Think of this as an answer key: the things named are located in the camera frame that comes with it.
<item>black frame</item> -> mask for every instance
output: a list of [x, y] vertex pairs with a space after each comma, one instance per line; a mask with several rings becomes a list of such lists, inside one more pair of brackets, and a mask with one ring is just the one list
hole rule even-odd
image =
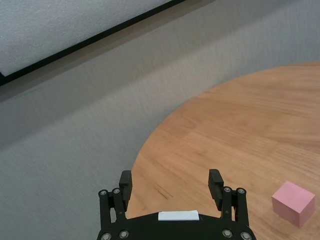
[[31, 73], [36, 69], [39, 69], [39, 68], [41, 68], [41, 67], [43, 67], [45, 65], [48, 65], [48, 64], [50, 64], [50, 63], [52, 63], [52, 62], [54, 62], [54, 61], [56, 61], [58, 59], [61, 59], [61, 58], [65, 57], [65, 56], [67, 56], [67, 55], [79, 50], [79, 49], [82, 49], [82, 48], [84, 48], [84, 47], [86, 47], [86, 46], [88, 46], [90, 44], [93, 44], [93, 43], [95, 43], [95, 42], [97, 42], [97, 41], [99, 41], [99, 40], [101, 40], [101, 39], [103, 39], [103, 38], [105, 38], [107, 36], [110, 36], [110, 35], [118, 32], [120, 30], [123, 30], [123, 29], [125, 29], [125, 28], [127, 28], [127, 27], [129, 27], [129, 26], [131, 26], [133, 24], [136, 24], [136, 23], [138, 23], [138, 22], [140, 22], [140, 21], [142, 21], [144, 19], [147, 19], [147, 18], [149, 18], [149, 17], [151, 17], [151, 16], [153, 16], [153, 15], [155, 15], [157, 13], [160, 13], [160, 12], [162, 12], [162, 11], [168, 9], [168, 8], [171, 8], [171, 7], [173, 7], [173, 6], [175, 6], [175, 5], [179, 4], [179, 3], [182, 3], [184, 1], [186, 1], [186, 0], [171, 0], [171, 1], [169, 1], [169, 2], [167, 2], [165, 4], [163, 4], [163, 5], [155, 7], [155, 8], [153, 8], [153, 9], [151, 9], [151, 10], [145, 12], [145, 13], [142, 13], [142, 14], [140, 14], [138, 16], [135, 16], [135, 17], [133, 17], [133, 18], [131, 18], [131, 19], [129, 19], [129, 20], [123, 22], [123, 23], [120, 23], [120, 24], [118, 24], [118, 25], [116, 25], [116, 26], [114, 26], [112, 28], [109, 28], [106, 31], [103, 31], [103, 32], [101, 32], [101, 33], [99, 33], [97, 35], [94, 35], [94, 36], [92, 36], [92, 37], [90, 37], [90, 38], [88, 38], [88, 39], [86, 39], [86, 40], [84, 40], [82, 42], [79, 42], [79, 43], [77, 43], [77, 44], [75, 44], [75, 45], [73, 45], [71, 47], [68, 47], [68, 48], [66, 48], [66, 49], [64, 49], [64, 50], [62, 50], [60, 52], [57, 52], [57, 53], [55, 53], [55, 54], [53, 54], [51, 56], [48, 56], [48, 57], [38, 61], [38, 62], [35, 62], [35, 63], [33, 63], [33, 64], [23, 68], [23, 69], [20, 69], [20, 70], [14, 72], [14, 73], [11, 73], [8, 76], [3, 76], [0, 73], [0, 86], [5, 85], [5, 84], [17, 79], [17, 78], [20, 78], [23, 75]]

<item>round table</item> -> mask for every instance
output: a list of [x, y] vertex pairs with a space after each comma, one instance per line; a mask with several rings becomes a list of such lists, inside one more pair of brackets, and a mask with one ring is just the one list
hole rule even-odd
[[127, 216], [198, 210], [219, 217], [209, 169], [247, 190], [258, 240], [319, 239], [319, 201], [298, 228], [273, 212], [271, 196], [285, 181], [320, 196], [320, 62], [236, 78], [174, 111], [136, 159]]

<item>wood grain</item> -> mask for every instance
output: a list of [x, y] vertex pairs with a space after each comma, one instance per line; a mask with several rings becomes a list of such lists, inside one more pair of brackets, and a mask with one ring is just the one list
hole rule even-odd
[[133, 167], [128, 217], [198, 210], [219, 216], [209, 169], [244, 187], [259, 240], [320, 236], [320, 203], [302, 228], [272, 211], [272, 194], [291, 181], [320, 195], [320, 62], [252, 73], [193, 98], [168, 116]]

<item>wooden table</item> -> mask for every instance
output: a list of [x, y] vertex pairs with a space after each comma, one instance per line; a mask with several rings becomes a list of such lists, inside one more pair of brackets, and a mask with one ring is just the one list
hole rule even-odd
[[258, 240], [320, 239], [318, 199], [302, 228], [275, 214], [271, 202], [287, 180], [320, 196], [320, 62], [245, 75], [178, 108], [136, 159], [127, 216], [198, 210], [219, 217], [209, 169], [247, 190]]

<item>gray wall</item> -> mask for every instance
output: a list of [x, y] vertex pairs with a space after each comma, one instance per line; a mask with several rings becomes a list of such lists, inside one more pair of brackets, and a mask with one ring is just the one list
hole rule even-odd
[[319, 60], [319, 0], [189, 0], [0, 88], [0, 239], [95, 239], [153, 129], [191, 97]]

